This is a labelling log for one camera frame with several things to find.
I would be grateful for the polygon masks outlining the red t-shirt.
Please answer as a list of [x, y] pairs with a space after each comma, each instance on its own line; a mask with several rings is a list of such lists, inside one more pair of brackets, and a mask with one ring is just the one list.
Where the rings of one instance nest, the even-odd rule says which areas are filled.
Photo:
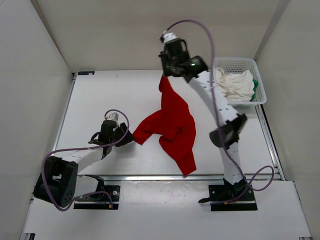
[[133, 132], [135, 142], [143, 143], [153, 134], [160, 135], [159, 144], [176, 162], [184, 176], [197, 167], [193, 154], [196, 124], [189, 105], [172, 88], [168, 78], [162, 76], [159, 83], [161, 108], [146, 117]]

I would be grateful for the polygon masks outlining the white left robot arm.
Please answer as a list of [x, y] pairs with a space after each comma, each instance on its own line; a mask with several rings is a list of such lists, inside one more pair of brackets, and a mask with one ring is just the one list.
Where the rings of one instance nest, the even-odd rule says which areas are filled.
[[109, 196], [101, 185], [100, 177], [91, 174], [78, 177], [78, 174], [103, 160], [113, 147], [124, 146], [134, 139], [128, 123], [104, 120], [100, 131], [94, 133], [88, 142], [92, 147], [59, 149], [45, 157], [33, 196], [53, 204], [61, 212], [67, 211], [73, 201], [81, 196], [90, 196], [93, 200]]

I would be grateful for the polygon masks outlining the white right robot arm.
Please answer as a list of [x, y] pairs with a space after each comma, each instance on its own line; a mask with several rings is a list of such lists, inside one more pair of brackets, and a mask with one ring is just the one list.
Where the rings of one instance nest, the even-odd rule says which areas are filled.
[[211, 142], [219, 148], [224, 168], [221, 200], [236, 200], [246, 191], [246, 178], [239, 157], [239, 134], [247, 116], [239, 114], [228, 104], [227, 99], [212, 79], [204, 80], [200, 74], [209, 71], [200, 56], [190, 57], [187, 43], [173, 33], [160, 38], [164, 45], [160, 52], [162, 68], [166, 77], [182, 77], [197, 92], [214, 117], [217, 128], [210, 132]]

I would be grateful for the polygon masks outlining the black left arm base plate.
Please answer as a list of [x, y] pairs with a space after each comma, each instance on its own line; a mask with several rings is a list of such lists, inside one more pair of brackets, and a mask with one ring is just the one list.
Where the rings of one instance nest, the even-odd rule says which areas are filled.
[[121, 195], [119, 182], [106, 181], [102, 177], [86, 174], [77, 177], [75, 210], [118, 210]]

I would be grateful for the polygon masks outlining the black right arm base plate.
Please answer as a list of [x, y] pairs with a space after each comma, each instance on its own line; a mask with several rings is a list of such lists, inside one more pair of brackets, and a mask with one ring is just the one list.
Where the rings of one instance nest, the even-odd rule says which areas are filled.
[[209, 185], [209, 197], [198, 201], [200, 204], [210, 203], [212, 212], [257, 211], [258, 206], [254, 192], [247, 187], [234, 195], [225, 185]]

